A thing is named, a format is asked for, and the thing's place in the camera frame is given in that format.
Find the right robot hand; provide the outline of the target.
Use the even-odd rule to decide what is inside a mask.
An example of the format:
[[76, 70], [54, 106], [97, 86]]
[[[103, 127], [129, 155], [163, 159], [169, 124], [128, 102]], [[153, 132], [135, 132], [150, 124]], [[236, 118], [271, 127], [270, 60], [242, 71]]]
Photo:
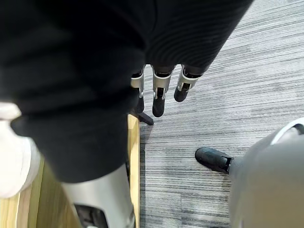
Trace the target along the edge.
[[240, 22], [250, 0], [3, 0], [0, 99], [61, 182], [82, 227], [133, 228], [127, 116], [143, 110], [153, 69], [155, 117], [182, 66], [182, 102]]

